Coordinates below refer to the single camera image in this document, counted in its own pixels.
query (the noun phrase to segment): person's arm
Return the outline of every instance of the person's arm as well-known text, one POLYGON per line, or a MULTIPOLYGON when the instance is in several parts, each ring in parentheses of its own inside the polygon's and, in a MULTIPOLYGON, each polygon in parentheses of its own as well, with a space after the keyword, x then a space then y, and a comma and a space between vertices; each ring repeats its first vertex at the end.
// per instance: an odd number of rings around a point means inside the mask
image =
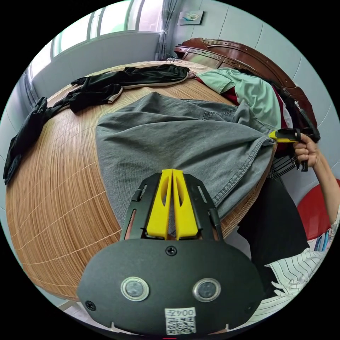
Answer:
POLYGON ((340 205, 340 187, 324 155, 319 152, 318 160, 313 166, 320 183, 330 224, 334 224, 340 205))

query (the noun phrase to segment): wooden headboard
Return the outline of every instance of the wooden headboard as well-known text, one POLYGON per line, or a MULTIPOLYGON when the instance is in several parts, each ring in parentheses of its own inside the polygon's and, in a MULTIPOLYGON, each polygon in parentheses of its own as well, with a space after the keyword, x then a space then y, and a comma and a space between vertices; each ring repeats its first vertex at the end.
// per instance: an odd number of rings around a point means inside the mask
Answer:
POLYGON ((311 103, 301 88, 289 78, 272 60, 259 51, 234 41, 221 39, 192 38, 175 47, 175 53, 183 60, 203 64, 211 68, 230 67, 247 69, 252 73, 270 79, 299 103, 317 128, 311 103))

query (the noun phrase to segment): mint green shirt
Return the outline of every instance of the mint green shirt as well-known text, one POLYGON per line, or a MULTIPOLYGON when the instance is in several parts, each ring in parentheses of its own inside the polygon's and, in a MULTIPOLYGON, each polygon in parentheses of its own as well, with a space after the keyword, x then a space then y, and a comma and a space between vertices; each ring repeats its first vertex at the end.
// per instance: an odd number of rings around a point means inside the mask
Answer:
POLYGON ((219 68, 197 74, 206 86, 221 94, 235 87, 237 101, 246 101, 261 123, 281 128, 281 112, 276 94, 266 81, 231 68, 219 68))

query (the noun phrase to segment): bamboo mat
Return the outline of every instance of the bamboo mat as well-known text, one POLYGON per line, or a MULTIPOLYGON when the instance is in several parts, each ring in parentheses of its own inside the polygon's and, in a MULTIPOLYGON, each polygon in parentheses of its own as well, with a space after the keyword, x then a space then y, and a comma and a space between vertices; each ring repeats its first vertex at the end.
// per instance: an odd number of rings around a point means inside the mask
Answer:
MULTIPOLYGON (((186 62, 189 65, 196 72, 204 70, 201 65, 186 62)), ((49 106, 70 89, 66 86, 53 95, 49 106)), ((76 289, 88 261, 119 240, 120 227, 100 176, 95 128, 101 116, 152 91, 231 104, 198 81, 188 79, 173 86, 124 90, 113 104, 90 107, 79 114, 65 109, 45 124, 39 140, 7 186, 6 212, 14 248, 28 277, 46 291, 77 300, 76 289)), ((255 188, 243 206, 257 193, 255 188)), ((225 236, 233 229, 231 222, 237 221, 238 213, 223 221, 225 236)))

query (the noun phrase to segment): white striped fabric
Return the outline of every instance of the white striped fabric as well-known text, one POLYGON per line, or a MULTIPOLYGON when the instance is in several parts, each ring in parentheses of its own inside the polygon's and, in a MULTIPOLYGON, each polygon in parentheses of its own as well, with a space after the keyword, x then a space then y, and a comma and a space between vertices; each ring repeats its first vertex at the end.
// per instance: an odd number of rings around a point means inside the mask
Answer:
MULTIPOLYGON (((330 240, 332 241, 338 229, 340 222, 340 206, 338 209, 338 216, 334 224, 328 231, 330 240)), ((239 328, 250 326, 258 321, 261 321, 268 316, 276 313, 288 304, 307 284, 310 278, 314 275, 322 260, 324 259, 326 251, 311 251, 307 248, 303 253, 282 259, 266 265, 270 267, 277 279, 277 282, 272 282, 273 286, 277 288, 275 293, 277 296, 270 299, 263 300, 252 317, 243 325, 230 329, 233 331, 239 328)))

